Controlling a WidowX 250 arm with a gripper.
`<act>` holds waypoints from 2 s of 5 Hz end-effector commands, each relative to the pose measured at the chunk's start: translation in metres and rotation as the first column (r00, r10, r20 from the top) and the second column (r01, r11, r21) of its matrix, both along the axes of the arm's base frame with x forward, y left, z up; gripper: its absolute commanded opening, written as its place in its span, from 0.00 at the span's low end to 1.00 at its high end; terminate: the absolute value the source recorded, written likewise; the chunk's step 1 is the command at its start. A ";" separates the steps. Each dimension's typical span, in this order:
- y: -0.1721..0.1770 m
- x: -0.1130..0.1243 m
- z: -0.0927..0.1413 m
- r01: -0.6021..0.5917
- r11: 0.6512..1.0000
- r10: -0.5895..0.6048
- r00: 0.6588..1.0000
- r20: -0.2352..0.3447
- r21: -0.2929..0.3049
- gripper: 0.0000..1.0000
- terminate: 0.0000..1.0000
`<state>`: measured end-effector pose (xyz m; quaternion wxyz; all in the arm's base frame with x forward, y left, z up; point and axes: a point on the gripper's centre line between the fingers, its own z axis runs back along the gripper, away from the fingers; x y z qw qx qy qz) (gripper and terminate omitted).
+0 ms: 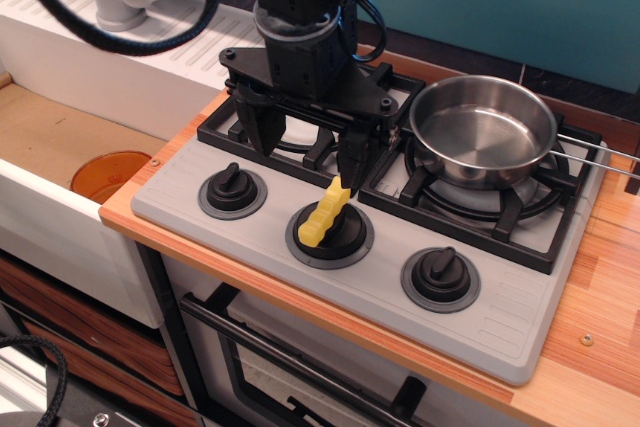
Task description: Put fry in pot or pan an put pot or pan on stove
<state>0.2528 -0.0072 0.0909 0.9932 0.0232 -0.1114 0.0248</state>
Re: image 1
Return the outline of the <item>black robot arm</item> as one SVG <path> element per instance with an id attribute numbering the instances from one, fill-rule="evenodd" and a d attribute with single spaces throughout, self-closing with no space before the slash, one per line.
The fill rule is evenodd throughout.
<path id="1" fill-rule="evenodd" d="M 357 191 L 387 144 L 399 105 L 360 69 L 357 11 L 369 0 L 256 0 L 261 48 L 220 59 L 254 149 L 270 155 L 294 117 L 338 135 L 341 185 Z"/>

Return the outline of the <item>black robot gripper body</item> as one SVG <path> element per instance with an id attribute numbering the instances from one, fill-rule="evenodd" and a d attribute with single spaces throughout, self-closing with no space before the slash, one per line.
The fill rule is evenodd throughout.
<path id="1" fill-rule="evenodd" d="M 276 109 L 342 134 L 350 128 L 377 129 L 389 140 L 399 105 L 365 74 L 334 34 L 321 41 L 278 42 L 263 48 L 234 47 L 219 60 L 229 87 L 250 83 L 276 98 Z"/>

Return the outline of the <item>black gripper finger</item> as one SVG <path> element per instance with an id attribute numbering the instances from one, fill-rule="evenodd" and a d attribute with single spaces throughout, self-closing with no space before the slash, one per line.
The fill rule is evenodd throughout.
<path id="1" fill-rule="evenodd" d="M 384 153 L 384 137 L 377 129 L 355 127 L 339 135 L 337 163 L 341 187 L 354 197 Z"/>
<path id="2" fill-rule="evenodd" d="M 255 151 L 270 156 L 285 132 L 285 114 L 276 109 L 276 98 L 253 84 L 240 82 L 234 91 L 234 105 Z"/>

